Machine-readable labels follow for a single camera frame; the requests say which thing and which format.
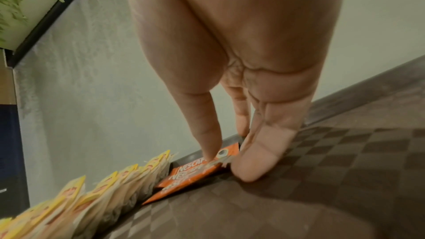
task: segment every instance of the palm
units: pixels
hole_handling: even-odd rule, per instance
[[[207,158],[221,146],[209,91],[220,81],[247,139],[232,171],[253,181],[296,135],[340,0],[129,0],[143,51]],[[255,108],[250,126],[250,104]]]

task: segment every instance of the ceiling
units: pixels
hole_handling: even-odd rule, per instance
[[[21,9],[28,22],[9,22],[11,26],[2,33],[5,42],[0,42],[0,47],[15,50],[55,3],[56,0],[23,0]]]

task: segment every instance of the hand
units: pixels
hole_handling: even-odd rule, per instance
[[[246,136],[233,173],[254,181],[271,170],[309,109],[341,0],[128,1],[142,49],[204,156],[222,142],[210,94],[221,82]]]

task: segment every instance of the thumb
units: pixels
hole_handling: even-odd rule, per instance
[[[187,94],[171,91],[204,157],[212,160],[221,148],[222,138],[216,108],[210,92]]]

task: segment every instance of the checkered surface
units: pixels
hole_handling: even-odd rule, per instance
[[[391,97],[385,113],[377,101],[301,131],[257,182],[215,176],[142,207],[106,238],[425,238],[425,110],[411,111],[422,88]],[[368,121],[386,113],[391,123]]]

